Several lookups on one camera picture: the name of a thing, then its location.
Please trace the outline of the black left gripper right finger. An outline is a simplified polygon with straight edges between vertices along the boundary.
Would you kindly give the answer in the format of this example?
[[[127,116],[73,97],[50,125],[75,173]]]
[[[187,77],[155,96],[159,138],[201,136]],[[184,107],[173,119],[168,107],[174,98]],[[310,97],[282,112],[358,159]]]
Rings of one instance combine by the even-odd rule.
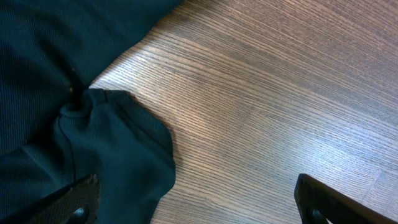
[[[294,197],[303,224],[397,224],[307,174],[298,175]]]

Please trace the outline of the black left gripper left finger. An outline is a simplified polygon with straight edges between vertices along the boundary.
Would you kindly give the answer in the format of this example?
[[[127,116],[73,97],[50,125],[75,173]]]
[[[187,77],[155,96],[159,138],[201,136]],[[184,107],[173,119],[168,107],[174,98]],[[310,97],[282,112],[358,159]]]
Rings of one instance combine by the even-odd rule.
[[[94,224],[100,204],[100,182],[87,175],[1,220],[1,224]]]

